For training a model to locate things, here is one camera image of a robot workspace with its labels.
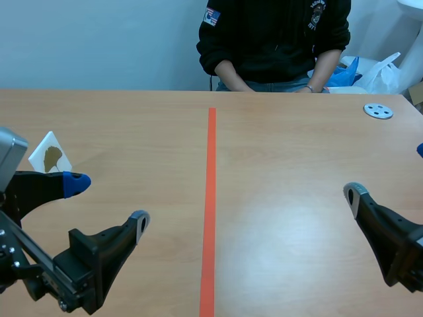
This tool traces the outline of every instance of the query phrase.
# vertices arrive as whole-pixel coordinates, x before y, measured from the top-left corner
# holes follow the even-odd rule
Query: orange tape line
[[[214,317],[216,230],[216,108],[209,109],[200,317]]]

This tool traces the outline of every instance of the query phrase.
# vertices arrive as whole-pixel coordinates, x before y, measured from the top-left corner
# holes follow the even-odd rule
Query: blue object
[[[348,68],[337,66],[326,87],[349,87],[354,84],[360,58],[356,57]]]
[[[356,83],[356,81],[359,81],[362,77],[363,77],[362,74],[357,74],[356,78],[354,78],[354,82],[352,84],[354,85]]]
[[[420,144],[420,145],[417,147],[417,153],[418,153],[421,157],[423,157],[423,144]]]
[[[81,177],[74,177],[70,172],[63,172],[63,198],[70,198],[84,192],[91,185],[88,175],[81,174]]]

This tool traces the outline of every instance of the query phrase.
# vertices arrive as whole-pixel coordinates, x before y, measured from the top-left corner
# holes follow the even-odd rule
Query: wrist
[[[320,94],[323,91],[323,86],[313,84],[312,82],[307,84],[307,88],[311,90],[312,93]]]

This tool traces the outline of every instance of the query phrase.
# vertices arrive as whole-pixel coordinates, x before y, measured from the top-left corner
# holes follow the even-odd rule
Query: embroidered logo
[[[220,12],[213,10],[209,7],[206,8],[206,13],[204,15],[203,21],[212,26],[216,26],[217,21],[219,20]]]
[[[326,9],[326,1],[325,0],[316,0],[311,4],[311,8],[313,9],[313,16],[311,17],[311,22],[309,24],[309,28],[311,30],[316,30],[317,24],[322,17],[323,11]]]

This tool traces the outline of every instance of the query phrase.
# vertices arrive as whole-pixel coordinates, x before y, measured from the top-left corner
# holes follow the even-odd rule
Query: sleeve
[[[344,51],[350,43],[351,35],[347,18],[351,11],[351,0],[331,1],[328,10],[325,24],[317,30],[316,56],[330,50]]]
[[[204,22],[208,9],[219,13],[215,26]],[[200,63],[207,74],[216,75],[214,69],[224,59],[234,62],[236,20],[235,0],[208,1],[197,44],[197,50],[201,54]]]

